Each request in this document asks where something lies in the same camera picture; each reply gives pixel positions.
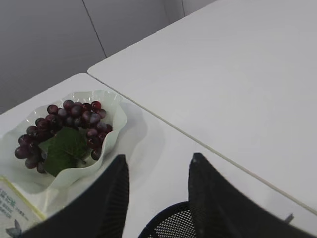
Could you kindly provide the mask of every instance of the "mesh wastebasket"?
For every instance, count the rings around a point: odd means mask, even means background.
[[[161,211],[139,238],[197,238],[189,203],[177,203]]]

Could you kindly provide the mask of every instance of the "green leaf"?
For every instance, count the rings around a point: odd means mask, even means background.
[[[40,149],[47,153],[49,151],[49,146],[50,146],[52,140],[54,140],[54,137],[40,143],[39,144]]]
[[[44,169],[56,177],[62,170],[76,168],[86,151],[85,137],[75,129],[64,127],[50,141]]]

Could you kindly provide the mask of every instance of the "white table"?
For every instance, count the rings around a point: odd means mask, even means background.
[[[88,73],[317,214],[316,8],[219,0]]]
[[[38,106],[54,102],[71,91],[111,89],[105,87],[86,74],[75,75],[47,91],[31,98],[0,116],[3,135],[15,127]],[[236,168],[219,156],[205,149],[176,129],[157,119],[150,113],[124,99],[122,108],[128,123],[119,135],[115,149],[109,159],[117,154],[126,154],[130,173],[130,201],[124,238],[137,237],[145,225],[166,207],[188,199],[187,179],[191,157],[194,152],[203,153],[208,160],[236,188],[253,199],[263,208],[285,219],[293,213],[291,224],[317,235],[317,216],[272,190],[265,184]],[[50,216],[69,204],[83,192],[104,171],[81,179],[69,190],[61,192],[50,201],[46,215]],[[27,197],[40,208],[36,195]]]

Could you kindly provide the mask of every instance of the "wavy-edged bowl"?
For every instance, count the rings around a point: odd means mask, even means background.
[[[25,160],[19,160],[14,156],[14,150],[18,147],[17,140],[19,136],[25,134],[26,128],[30,125],[34,125],[37,118],[45,118],[48,115],[48,105],[41,106],[32,111],[17,127],[0,138],[0,175],[7,177],[10,182],[17,184],[28,193],[37,193],[46,188],[66,188],[79,178],[96,172],[102,165],[105,155],[113,149],[120,130],[127,123],[127,116],[120,106],[122,97],[115,93],[104,90],[74,92],[52,104],[62,107],[66,99],[81,103],[100,101],[102,108],[107,111],[107,116],[102,119],[102,121],[111,124],[113,131],[107,134],[103,143],[101,157],[95,163],[92,162],[93,160],[91,158],[88,158],[87,161],[90,165],[85,168],[66,169],[61,171],[56,177],[48,174],[39,174],[36,169],[27,169],[24,165]]]

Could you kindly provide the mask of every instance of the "red grape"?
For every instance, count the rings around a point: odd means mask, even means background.
[[[37,127],[40,130],[48,130],[49,122],[47,120],[41,120],[38,122]]]
[[[61,118],[66,118],[67,117],[67,111],[65,108],[59,108],[57,111],[57,114],[61,117]]]
[[[43,130],[36,130],[33,131],[31,134],[31,137],[36,140],[37,142],[43,142],[48,139],[50,139],[53,135],[49,133],[48,131],[43,131]]]
[[[31,155],[27,146],[19,146],[15,149],[14,154],[18,159],[25,159],[26,157]]]
[[[75,105],[75,106],[71,109],[71,115],[72,115],[72,117],[74,117],[74,118],[79,117],[79,116],[81,115],[81,106]]]
[[[53,131],[59,131],[59,130],[62,129],[63,121],[62,121],[60,116],[58,116],[58,115],[48,115],[45,119],[46,119],[46,121],[49,122],[50,128]]]
[[[41,121],[45,121],[45,119],[44,119],[44,118],[37,118],[36,121],[35,121],[35,125],[38,127],[38,124],[39,124]]]
[[[37,166],[37,171],[40,173],[40,174],[45,174],[45,169],[44,169],[44,163],[43,162],[39,162],[38,163],[38,166]]]
[[[112,125],[107,124],[107,133],[112,132],[112,131],[113,131]]]
[[[18,139],[19,145],[21,145],[21,146],[23,146],[23,145],[28,146],[32,141],[33,141],[33,139],[29,135],[21,135]]]
[[[38,165],[38,162],[34,162],[30,159],[26,159],[25,160],[25,167],[27,167],[28,169],[33,169]]]
[[[91,149],[97,149],[101,146],[101,142],[96,136],[93,136],[88,139],[87,145]]]
[[[88,123],[85,122],[83,119],[81,120],[81,128],[87,129],[89,127]]]
[[[70,99],[66,100],[64,103],[63,103],[63,107],[67,110],[67,111],[70,111],[71,108],[73,107],[74,105],[74,102]]]
[[[74,118],[68,117],[65,120],[65,126],[73,127],[74,126]]]
[[[81,127],[82,126],[81,118],[75,118],[74,126],[75,127]]]
[[[32,132],[35,131],[35,130],[37,130],[37,129],[38,129],[38,128],[37,128],[36,126],[31,125],[31,126],[29,126],[29,127],[26,129],[26,133],[27,133],[28,135],[31,135]]]
[[[92,110],[93,110],[94,112],[96,112],[96,111],[98,111],[98,110],[101,109],[101,103],[98,102],[98,101],[93,101],[93,102],[91,103],[91,108],[92,108]]]
[[[103,121],[98,122],[98,124],[96,125],[96,129],[99,132],[107,132],[107,124]]]
[[[57,114],[58,106],[56,106],[54,104],[49,105],[47,110],[48,110],[49,114]]]
[[[87,130],[87,133],[86,133],[86,136],[89,138],[89,137],[93,137],[93,136],[96,136],[98,135],[98,132],[96,129],[88,129]]]
[[[43,160],[41,154],[31,155],[27,159],[30,160],[33,163],[38,163],[38,162]]]
[[[37,146],[36,143],[32,142],[29,145],[29,151],[30,153],[32,153],[33,155],[41,155],[42,150],[39,148],[39,146]]]
[[[107,116],[107,112],[104,109],[98,110],[97,113],[100,115],[101,119],[104,119]]]
[[[101,143],[104,142],[106,135],[107,135],[107,133],[105,133],[105,132],[101,132],[98,134],[98,138],[101,141]]]
[[[98,148],[91,152],[91,158],[93,158],[93,160],[98,160],[100,158],[100,155],[101,155],[101,148]]]
[[[91,111],[91,105],[89,103],[84,103],[82,105],[82,109],[83,109],[83,112],[85,111]]]
[[[90,113],[89,111],[85,111],[85,112],[82,114],[82,118],[83,118],[84,122],[89,123],[90,117],[91,117],[91,113]]]
[[[100,122],[100,115],[97,113],[92,113],[89,123],[90,125],[96,125],[98,122]]]

